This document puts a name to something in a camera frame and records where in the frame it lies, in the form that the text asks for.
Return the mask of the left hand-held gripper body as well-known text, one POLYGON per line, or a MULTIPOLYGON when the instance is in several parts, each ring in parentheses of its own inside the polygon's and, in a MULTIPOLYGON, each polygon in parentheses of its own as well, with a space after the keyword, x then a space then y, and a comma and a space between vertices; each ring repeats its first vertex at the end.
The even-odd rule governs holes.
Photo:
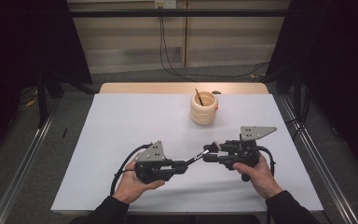
POLYGON ((135 157, 135 173, 143 183, 169 181, 172 177, 172 160, 165 157, 160 141, 149 146, 135 157))

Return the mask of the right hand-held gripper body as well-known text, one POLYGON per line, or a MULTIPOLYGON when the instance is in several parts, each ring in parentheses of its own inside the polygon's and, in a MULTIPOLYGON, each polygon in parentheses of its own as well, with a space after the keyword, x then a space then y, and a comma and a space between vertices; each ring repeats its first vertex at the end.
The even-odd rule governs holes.
POLYGON ((272 154, 265 147, 259 146, 256 141, 274 133, 276 127, 257 127, 257 126, 241 126, 240 139, 241 147, 239 150, 221 150, 226 152, 229 162, 225 165, 228 170, 233 170, 233 164, 240 162, 250 167, 255 167, 259 163, 259 155, 261 151, 268 154, 270 159, 270 168, 275 168, 275 161, 272 154))

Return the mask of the black makeup brush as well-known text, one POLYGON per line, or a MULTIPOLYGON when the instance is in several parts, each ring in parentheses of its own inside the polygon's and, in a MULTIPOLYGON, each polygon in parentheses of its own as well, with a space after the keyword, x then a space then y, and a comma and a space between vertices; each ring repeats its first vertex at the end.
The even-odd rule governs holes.
POLYGON ((217 153, 220 150, 220 146, 216 142, 212 142, 210 145, 205 145, 203 150, 198 155, 194 156, 193 158, 189 159, 185 162, 185 166, 189 166, 190 164, 203 159, 205 156, 211 153, 217 153))

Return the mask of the cream ringed brush holder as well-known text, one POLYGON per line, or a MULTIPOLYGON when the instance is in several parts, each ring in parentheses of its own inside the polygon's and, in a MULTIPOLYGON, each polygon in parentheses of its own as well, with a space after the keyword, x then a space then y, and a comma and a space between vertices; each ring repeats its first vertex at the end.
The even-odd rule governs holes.
POLYGON ((190 100, 190 118, 199 125, 212 124, 218 109, 217 97, 206 91, 200 92, 200 97, 204 106, 200 105, 196 94, 190 100))

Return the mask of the thin gold-banded brush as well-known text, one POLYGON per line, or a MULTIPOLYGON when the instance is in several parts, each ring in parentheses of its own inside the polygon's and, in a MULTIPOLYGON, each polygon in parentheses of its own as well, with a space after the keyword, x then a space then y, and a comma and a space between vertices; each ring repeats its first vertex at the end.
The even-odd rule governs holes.
POLYGON ((195 91, 196 91, 196 95, 197 95, 197 97, 198 97, 198 99, 199 99, 200 105, 201 105, 201 106, 204 106, 204 104, 203 104, 203 102, 202 102, 202 99, 201 99, 201 97, 200 97, 200 93, 199 93, 198 89, 195 88, 195 91))

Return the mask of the person's right hand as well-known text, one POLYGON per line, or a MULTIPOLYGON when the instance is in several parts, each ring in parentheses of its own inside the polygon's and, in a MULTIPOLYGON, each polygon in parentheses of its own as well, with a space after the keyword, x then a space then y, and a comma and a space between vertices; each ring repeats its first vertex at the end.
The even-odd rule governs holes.
POLYGON ((233 164, 233 168, 240 174, 248 175, 255 191, 266 200, 283 192, 263 155, 259 156, 259 163, 255 167, 236 162, 233 164))

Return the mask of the person's left hand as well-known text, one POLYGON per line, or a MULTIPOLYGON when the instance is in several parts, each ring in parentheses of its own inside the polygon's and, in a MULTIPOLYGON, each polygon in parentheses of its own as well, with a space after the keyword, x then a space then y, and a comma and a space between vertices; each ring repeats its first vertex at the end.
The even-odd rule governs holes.
POLYGON ((132 168, 125 169, 118 187, 112 197, 123 203, 130 204, 138 200, 144 192, 158 189, 164 184, 165 182, 163 180, 157 180, 149 184, 145 184, 137 178, 136 173, 132 168))

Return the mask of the white table mat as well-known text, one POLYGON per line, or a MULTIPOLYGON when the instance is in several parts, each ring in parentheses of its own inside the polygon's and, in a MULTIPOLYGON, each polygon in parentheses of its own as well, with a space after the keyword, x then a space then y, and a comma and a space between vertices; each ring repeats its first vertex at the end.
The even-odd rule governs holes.
MULTIPOLYGON (((137 147, 161 141, 167 158, 184 161, 205 145, 239 137, 241 127, 272 127, 258 140, 276 162, 275 178, 310 211, 322 210, 281 113, 270 94, 222 94, 214 122, 194 123, 187 94, 95 96, 76 149, 51 206, 62 214, 87 213, 109 194, 114 174, 137 147)), ((251 183, 224 165, 191 164, 159 189, 132 203, 133 214, 239 214, 266 210, 251 183)))

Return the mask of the black curtain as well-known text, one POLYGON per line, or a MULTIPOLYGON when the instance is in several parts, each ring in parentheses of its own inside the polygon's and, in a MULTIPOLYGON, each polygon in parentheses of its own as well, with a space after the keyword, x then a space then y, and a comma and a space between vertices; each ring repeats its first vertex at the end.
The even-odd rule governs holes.
POLYGON ((62 82, 92 82, 67 0, 0 0, 0 139, 23 89, 62 82))
POLYGON ((358 0, 291 0, 267 79, 306 85, 358 160, 358 0))

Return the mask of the aluminium frame rail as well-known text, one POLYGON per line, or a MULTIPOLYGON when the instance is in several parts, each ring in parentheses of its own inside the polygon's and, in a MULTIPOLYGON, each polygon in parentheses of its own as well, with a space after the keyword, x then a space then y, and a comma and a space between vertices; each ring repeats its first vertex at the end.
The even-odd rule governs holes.
POLYGON ((10 181, 7 190, 0 199, 0 224, 6 224, 8 215, 16 202, 24 181, 32 167, 34 159, 41 148, 46 135, 50 129, 51 123, 54 120, 55 115, 62 102, 58 101, 53 104, 50 113, 48 114, 43 125, 37 129, 31 145, 29 145, 24 158, 21 161, 19 168, 17 169, 14 177, 10 181))
POLYGON ((324 182, 324 186, 329 192, 340 216, 345 224, 358 224, 358 217, 355 215, 351 204, 347 197, 339 187, 336 179, 333 177, 329 168, 327 167, 322 155, 316 147, 313 139, 311 138, 307 128, 304 124, 297 121, 295 115, 295 108, 288 97, 282 98, 282 103, 287 111, 288 116, 292 120, 294 127, 296 128, 296 134, 301 139, 302 145, 307 150, 312 163, 314 164, 319 176, 324 182))

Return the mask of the white wall socket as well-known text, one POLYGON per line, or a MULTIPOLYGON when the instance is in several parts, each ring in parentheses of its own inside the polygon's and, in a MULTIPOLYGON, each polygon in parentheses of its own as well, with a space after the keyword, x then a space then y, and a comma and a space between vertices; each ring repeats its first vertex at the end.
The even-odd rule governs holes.
POLYGON ((176 0, 154 0, 155 8, 157 9, 176 9, 176 0))

